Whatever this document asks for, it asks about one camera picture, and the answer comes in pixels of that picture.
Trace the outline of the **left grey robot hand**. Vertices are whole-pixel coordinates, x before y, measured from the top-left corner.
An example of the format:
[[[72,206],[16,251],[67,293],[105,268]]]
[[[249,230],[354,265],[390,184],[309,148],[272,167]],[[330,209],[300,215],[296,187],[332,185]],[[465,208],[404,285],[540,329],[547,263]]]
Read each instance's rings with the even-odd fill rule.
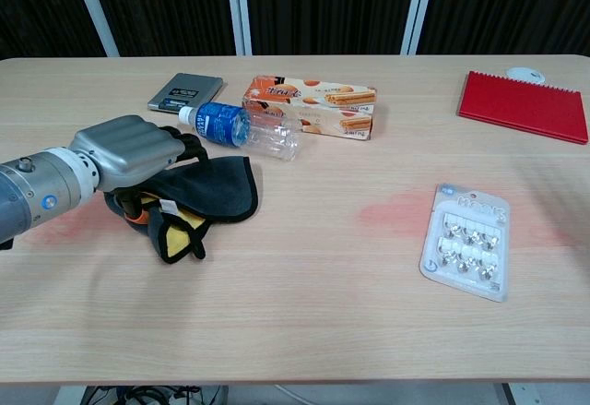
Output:
[[[138,187],[176,162],[208,163],[201,141],[171,126],[156,126],[138,115],[124,115],[76,132],[69,149],[97,169],[95,188],[111,193],[124,216],[134,223],[144,217]]]

